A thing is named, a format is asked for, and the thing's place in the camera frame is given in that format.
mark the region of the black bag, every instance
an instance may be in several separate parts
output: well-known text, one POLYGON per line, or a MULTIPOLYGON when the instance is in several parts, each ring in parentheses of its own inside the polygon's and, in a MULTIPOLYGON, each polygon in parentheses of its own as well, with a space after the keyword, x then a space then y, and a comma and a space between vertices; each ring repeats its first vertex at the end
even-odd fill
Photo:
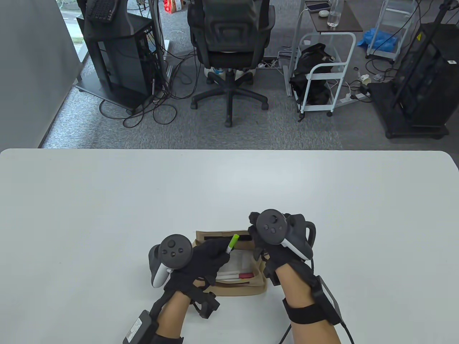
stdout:
MULTIPOLYGON (((308 79, 306 75, 311 72, 312 68, 320 63, 333 63, 334 58, 325 52, 325 44, 318 43, 305 50, 301 51, 301 56, 298 59, 298 65, 293 72, 293 77, 290 78, 290 84, 297 93, 298 104, 303 103, 304 94, 308 79)), ((332 67, 319 67, 314 73, 330 73, 332 67)), ((307 103, 309 105, 327 104, 330 99, 330 90, 326 87, 326 80, 312 80, 308 93, 307 103)))

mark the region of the computer mouse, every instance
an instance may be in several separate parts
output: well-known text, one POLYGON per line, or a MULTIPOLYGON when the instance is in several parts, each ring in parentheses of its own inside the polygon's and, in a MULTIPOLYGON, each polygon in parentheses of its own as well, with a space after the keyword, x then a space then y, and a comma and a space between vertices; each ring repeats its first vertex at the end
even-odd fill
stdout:
POLYGON ((329 14, 330 12, 328 12, 327 10, 322 10, 319 12, 319 17, 326 18, 329 14))

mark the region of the cardboard tray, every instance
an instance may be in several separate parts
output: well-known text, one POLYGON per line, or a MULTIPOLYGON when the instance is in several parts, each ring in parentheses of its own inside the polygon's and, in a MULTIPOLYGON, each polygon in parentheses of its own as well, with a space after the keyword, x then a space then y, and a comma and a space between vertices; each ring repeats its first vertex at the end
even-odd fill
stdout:
MULTIPOLYGON (((196 231, 196 240, 193 242, 193 246, 199 246, 208 239, 232 237, 234 234, 238 234, 240 236, 239 241, 234 246, 235 250, 253 251, 255 245, 248 231, 196 231)), ((252 258, 252 272, 254 277, 244 279, 244 282, 242 283, 239 281, 217 282, 215 286, 209 287, 207 291, 211 291, 217 296, 249 296, 262 294, 266 291, 268 285, 266 277, 263 274, 263 270, 264 262, 261 259, 255 261, 255 259, 252 258)))

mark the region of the gray carpet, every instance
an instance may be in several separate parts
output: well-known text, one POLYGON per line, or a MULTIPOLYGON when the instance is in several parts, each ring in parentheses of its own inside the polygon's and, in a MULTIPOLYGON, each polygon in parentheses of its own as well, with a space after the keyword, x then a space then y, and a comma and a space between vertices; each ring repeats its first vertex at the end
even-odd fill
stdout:
MULTIPOLYGON (((348 0, 364 30, 374 26, 382 0, 348 0)), ((441 0, 435 0, 423 21, 431 21, 441 0)), ((294 30, 292 18, 297 17, 297 0, 271 0, 276 8, 276 24, 265 55, 275 56, 281 46, 291 45, 294 30)), ((427 10, 428 0, 422 1, 422 13, 427 10)), ((189 29, 186 10, 174 14, 161 8, 162 27, 166 38, 172 40, 172 52, 190 51, 189 29)), ((305 15, 303 26, 310 25, 305 15)), ((365 51, 357 47, 352 57, 347 80, 355 79, 354 66, 365 71, 365 51)), ((385 62, 376 61, 379 68, 387 68, 385 62)), ((94 70, 88 60, 82 76, 94 70)), ((192 61, 182 68, 195 78, 192 61)), ((178 95, 187 94, 190 85, 175 83, 178 95)), ((209 89, 203 73, 198 80, 197 92, 209 89)), ((297 122, 293 99, 287 98, 282 75, 277 70, 258 70, 253 86, 245 86, 266 95, 269 110, 262 111, 254 100, 235 99, 234 127, 225 128, 225 101, 222 97, 199 103, 198 110, 190 109, 190 100, 169 100, 178 114, 167 126, 155 123, 151 114, 133 129, 126 129, 121 121, 110 120, 99 113, 100 99, 72 89, 51 128, 44 148, 127 148, 127 149, 346 149, 346 150, 443 150, 459 163, 459 114, 454 114, 447 124, 450 135, 442 140, 385 138, 384 130, 371 104, 355 103, 335 110, 328 118, 324 112, 307 113, 297 122)), ((110 116, 125 116, 125 112, 111 104, 104 104, 104 112, 110 116)), ((155 111, 159 121, 167 121, 173 115, 168 107, 155 111)))

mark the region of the hand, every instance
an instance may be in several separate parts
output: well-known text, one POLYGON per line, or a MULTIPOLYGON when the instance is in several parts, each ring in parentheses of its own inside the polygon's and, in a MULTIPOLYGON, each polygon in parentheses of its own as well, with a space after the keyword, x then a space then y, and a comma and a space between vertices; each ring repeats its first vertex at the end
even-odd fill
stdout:
MULTIPOLYGON (((260 215, 260 213, 250 213, 249 221, 252 226, 249 227, 248 231, 255 243, 255 247, 264 250, 269 255, 266 267, 268 267, 271 271, 277 272, 281 266, 288 264, 304 282, 310 286, 315 285, 316 279, 314 277, 313 271, 308 265, 304 264, 300 257, 282 245, 271 245, 266 243, 261 238, 255 226, 257 223, 258 215, 260 215)), ((290 214, 284 214, 284 216, 287 218, 290 216, 290 214)))
POLYGON ((252 226, 249 227, 248 231, 250 236, 252 237, 255 247, 259 249, 263 249, 269 255, 269 263, 273 270, 290 263, 291 261, 299 261, 301 262, 300 257, 294 254, 288 248, 282 245, 271 245, 266 243, 261 236, 258 234, 256 223, 258 219, 258 215, 260 213, 252 212, 249 215, 249 221, 252 226))
POLYGON ((193 257, 187 266, 174 270, 164 290, 186 292, 195 280, 205 279, 206 286, 214 285, 218 270, 230 260, 226 248, 231 237, 206 240, 193 248, 193 257))

